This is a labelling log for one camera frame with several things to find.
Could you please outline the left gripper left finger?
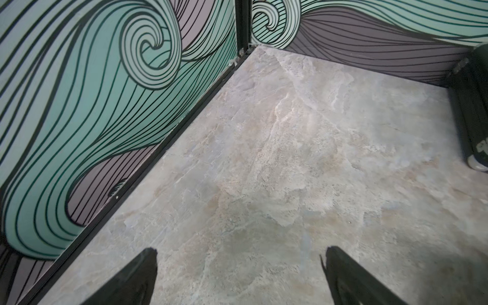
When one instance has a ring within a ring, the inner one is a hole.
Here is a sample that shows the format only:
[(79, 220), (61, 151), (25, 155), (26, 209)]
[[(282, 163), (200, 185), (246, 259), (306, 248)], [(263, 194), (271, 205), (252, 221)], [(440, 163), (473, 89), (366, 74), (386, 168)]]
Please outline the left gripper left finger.
[(84, 304), (150, 304), (158, 274), (158, 252), (146, 248), (115, 274)]

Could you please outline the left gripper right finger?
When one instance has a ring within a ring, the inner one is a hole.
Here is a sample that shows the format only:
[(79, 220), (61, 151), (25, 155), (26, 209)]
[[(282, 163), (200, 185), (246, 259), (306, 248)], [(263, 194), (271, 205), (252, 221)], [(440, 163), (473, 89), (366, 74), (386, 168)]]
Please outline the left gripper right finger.
[(334, 304), (405, 304), (340, 247), (328, 247), (320, 260)]

